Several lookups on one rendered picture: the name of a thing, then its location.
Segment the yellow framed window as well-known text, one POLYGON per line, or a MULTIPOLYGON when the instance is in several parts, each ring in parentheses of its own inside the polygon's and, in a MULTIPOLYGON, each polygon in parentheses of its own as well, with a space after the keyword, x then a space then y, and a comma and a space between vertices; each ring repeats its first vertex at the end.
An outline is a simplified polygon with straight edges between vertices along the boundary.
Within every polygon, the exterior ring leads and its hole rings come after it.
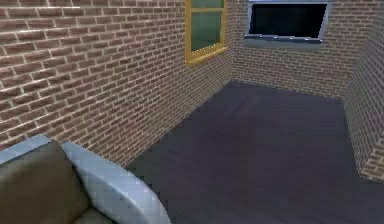
POLYGON ((184 0, 185 63, 197 64, 227 49, 227 0, 184 0))

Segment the grey framed dark window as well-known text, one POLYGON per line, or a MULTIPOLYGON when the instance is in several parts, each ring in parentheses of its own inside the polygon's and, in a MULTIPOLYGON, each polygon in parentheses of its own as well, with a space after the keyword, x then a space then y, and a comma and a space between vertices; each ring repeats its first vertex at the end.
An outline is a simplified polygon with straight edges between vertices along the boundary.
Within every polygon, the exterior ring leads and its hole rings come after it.
POLYGON ((331 7, 331 0, 249 0, 244 38, 319 45, 331 7))

